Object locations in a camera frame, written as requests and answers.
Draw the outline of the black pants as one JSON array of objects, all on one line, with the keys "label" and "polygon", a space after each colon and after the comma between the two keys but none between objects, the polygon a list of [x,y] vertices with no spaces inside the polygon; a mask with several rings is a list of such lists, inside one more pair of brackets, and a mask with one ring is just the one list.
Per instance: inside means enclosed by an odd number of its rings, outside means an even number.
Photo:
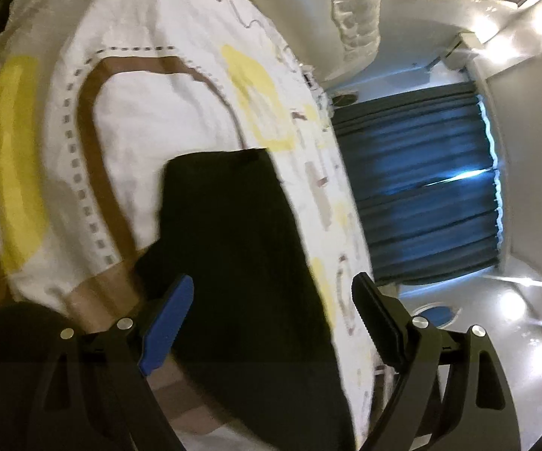
[{"label": "black pants", "polygon": [[280,450],[353,449],[330,328],[267,152],[169,161],[159,232],[135,271],[149,300],[191,277],[172,347],[188,377]]}]

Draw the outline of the dark blue curtain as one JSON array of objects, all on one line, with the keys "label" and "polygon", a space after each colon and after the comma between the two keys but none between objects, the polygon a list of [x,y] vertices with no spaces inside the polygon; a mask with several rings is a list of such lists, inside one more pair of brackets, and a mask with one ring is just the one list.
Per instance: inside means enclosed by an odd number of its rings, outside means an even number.
[{"label": "dark blue curtain", "polygon": [[443,282],[498,263],[498,159],[472,82],[335,111],[332,124],[379,285]]}]

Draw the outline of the white patterned bed cover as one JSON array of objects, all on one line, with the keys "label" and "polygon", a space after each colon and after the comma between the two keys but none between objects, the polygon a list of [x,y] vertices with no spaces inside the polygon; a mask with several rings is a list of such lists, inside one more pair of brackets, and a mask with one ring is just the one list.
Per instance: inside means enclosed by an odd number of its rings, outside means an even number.
[{"label": "white patterned bed cover", "polygon": [[325,313],[339,399],[369,434],[371,267],[324,93],[250,0],[13,0],[0,34],[0,253],[14,297],[90,329],[131,309],[164,165],[269,152]]}]

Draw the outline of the white air conditioner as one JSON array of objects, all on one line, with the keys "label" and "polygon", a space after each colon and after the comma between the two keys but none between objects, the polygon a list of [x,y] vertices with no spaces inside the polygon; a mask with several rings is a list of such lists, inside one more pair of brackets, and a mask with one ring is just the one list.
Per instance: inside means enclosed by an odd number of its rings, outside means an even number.
[{"label": "white air conditioner", "polygon": [[476,57],[481,43],[471,32],[462,32],[448,44],[440,54],[443,64],[449,69],[461,69]]}]

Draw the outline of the white tufted headboard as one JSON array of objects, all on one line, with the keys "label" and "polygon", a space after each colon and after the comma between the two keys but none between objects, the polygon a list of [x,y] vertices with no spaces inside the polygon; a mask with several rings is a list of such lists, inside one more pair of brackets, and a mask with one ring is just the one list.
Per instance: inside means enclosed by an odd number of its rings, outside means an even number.
[{"label": "white tufted headboard", "polygon": [[251,0],[322,86],[343,83],[375,59],[381,0]]}]

